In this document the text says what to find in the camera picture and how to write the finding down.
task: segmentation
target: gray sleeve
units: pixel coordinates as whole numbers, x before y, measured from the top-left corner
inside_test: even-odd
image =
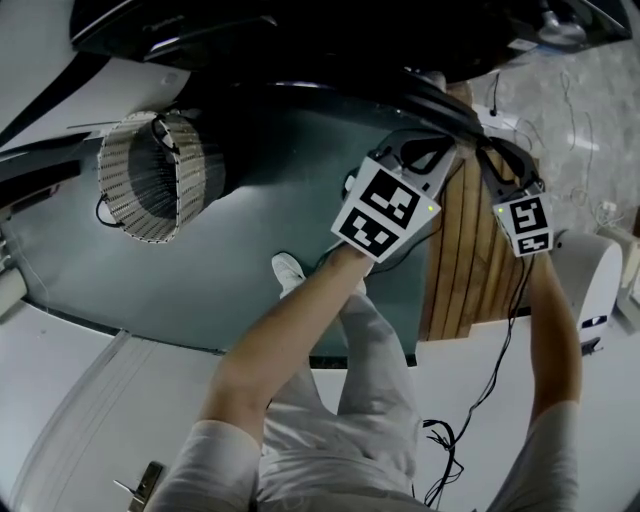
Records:
[[[146,512],[247,512],[260,453],[256,441],[233,425],[196,423]]]
[[[488,512],[573,512],[578,499],[578,404],[561,402],[531,426]]]

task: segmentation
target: wire basket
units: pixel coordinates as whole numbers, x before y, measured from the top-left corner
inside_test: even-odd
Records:
[[[98,177],[112,226],[164,243],[223,195],[226,171],[214,137],[191,121],[137,112],[103,139]]]

